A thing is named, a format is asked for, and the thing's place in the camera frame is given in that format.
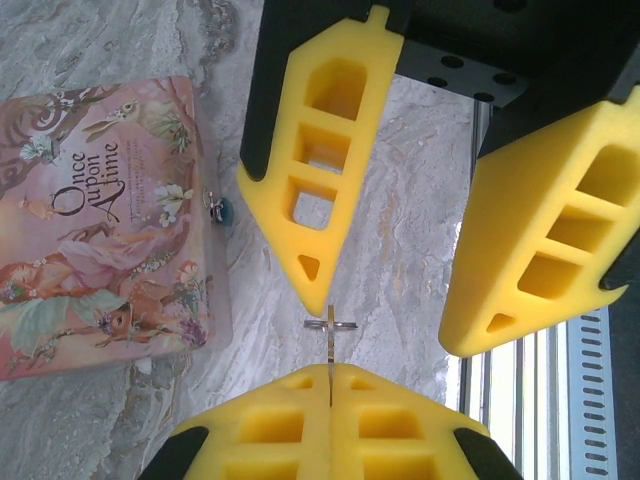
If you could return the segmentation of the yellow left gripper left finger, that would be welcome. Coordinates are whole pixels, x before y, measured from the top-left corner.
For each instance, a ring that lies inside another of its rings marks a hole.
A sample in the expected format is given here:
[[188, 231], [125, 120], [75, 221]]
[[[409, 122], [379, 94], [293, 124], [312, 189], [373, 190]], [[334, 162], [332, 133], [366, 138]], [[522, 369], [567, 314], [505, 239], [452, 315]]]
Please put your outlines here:
[[328, 479], [329, 377], [311, 365], [180, 423], [141, 479]]

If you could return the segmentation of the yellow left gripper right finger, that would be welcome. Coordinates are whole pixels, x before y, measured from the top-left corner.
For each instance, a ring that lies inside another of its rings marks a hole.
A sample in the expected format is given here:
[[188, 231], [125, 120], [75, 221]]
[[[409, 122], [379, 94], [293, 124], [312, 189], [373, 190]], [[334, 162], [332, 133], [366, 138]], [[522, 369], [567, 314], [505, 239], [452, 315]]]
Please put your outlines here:
[[518, 479], [470, 417], [350, 364], [334, 367], [332, 479]]

